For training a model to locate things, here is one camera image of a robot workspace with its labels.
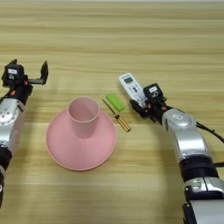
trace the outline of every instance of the pink cup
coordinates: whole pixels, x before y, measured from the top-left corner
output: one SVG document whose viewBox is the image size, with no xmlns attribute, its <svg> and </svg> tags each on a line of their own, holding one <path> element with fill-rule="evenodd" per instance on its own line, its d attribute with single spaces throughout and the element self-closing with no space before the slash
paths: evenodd
<svg viewBox="0 0 224 224">
<path fill-rule="evenodd" d="M 95 133 L 100 113 L 99 104 L 95 100 L 86 96 L 76 98 L 69 104 L 67 111 L 78 137 L 89 138 Z"/>
</svg>

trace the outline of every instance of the white remote control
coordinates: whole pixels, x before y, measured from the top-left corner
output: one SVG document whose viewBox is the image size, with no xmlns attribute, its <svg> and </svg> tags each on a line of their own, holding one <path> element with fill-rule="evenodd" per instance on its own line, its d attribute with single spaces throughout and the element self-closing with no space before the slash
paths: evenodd
<svg viewBox="0 0 224 224">
<path fill-rule="evenodd" d="M 122 83 L 130 99 L 137 101 L 139 106 L 144 108 L 146 106 L 146 97 L 143 88 L 139 85 L 134 76 L 131 73 L 125 73 L 119 76 L 119 81 Z"/>
</svg>

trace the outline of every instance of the cup rim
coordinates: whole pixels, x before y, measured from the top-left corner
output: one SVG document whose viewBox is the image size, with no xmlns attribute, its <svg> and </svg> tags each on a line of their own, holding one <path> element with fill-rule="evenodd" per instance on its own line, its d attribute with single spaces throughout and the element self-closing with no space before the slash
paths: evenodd
<svg viewBox="0 0 224 224">
<path fill-rule="evenodd" d="M 73 118 L 73 117 L 70 115 L 70 112 L 69 112 L 69 107 L 70 107 L 70 105 L 71 105 L 74 101 L 76 101 L 76 100 L 78 100 L 78 99 L 80 99 L 80 98 L 88 98 L 88 99 L 92 100 L 93 102 L 96 103 L 97 108 L 98 108 L 97 114 L 96 114 L 92 119 L 87 120 L 87 121 L 85 121 L 85 122 L 76 120 L 75 118 Z M 70 116 L 70 118 L 71 118 L 73 121 L 77 122 L 77 123 L 90 123 L 90 122 L 92 122 L 93 120 L 95 120 L 95 119 L 97 118 L 97 116 L 100 114 L 100 111 L 101 111 L 101 110 L 100 110 L 100 105 L 99 105 L 99 103 L 98 103 L 95 99 L 93 99 L 92 97 L 89 97 L 89 96 L 81 96 L 81 97 L 74 98 L 73 100 L 70 101 L 70 103 L 68 104 L 68 107 L 67 107 L 66 110 L 67 110 L 67 113 L 68 113 L 68 115 Z"/>
</svg>

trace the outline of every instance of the wooden table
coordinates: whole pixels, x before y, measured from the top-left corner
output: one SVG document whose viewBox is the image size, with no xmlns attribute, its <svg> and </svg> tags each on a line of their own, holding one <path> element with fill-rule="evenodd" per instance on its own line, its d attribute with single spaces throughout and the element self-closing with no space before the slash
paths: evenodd
<svg viewBox="0 0 224 224">
<path fill-rule="evenodd" d="M 1 1 L 0 66 L 17 58 L 34 87 L 19 151 L 10 163 L 1 224 L 182 223 L 183 183 L 171 140 L 128 103 L 117 77 L 157 82 L 168 103 L 224 136 L 223 3 L 35 3 Z M 46 151 L 51 119 L 74 98 L 119 95 L 132 127 L 115 122 L 117 145 L 92 171 L 68 171 Z M 214 161 L 224 147 L 203 133 Z"/>
</svg>

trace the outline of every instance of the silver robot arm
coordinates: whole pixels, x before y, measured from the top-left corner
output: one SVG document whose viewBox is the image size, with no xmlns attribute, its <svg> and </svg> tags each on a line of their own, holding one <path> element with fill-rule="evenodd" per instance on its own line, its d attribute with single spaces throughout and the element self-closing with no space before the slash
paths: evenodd
<svg viewBox="0 0 224 224">
<path fill-rule="evenodd" d="M 3 86 L 9 92 L 0 99 L 0 207 L 3 201 L 5 173 L 18 149 L 25 118 L 25 104 L 32 93 L 32 84 L 46 84 L 48 65 L 41 68 L 40 79 L 28 79 L 24 68 L 14 59 L 4 68 Z"/>
<path fill-rule="evenodd" d="M 224 182 L 219 178 L 205 139 L 197 130 L 196 120 L 169 107 L 157 83 L 143 89 L 147 107 L 130 100 L 142 117 L 159 122 L 169 133 L 184 181 L 185 224 L 224 223 Z"/>
</svg>

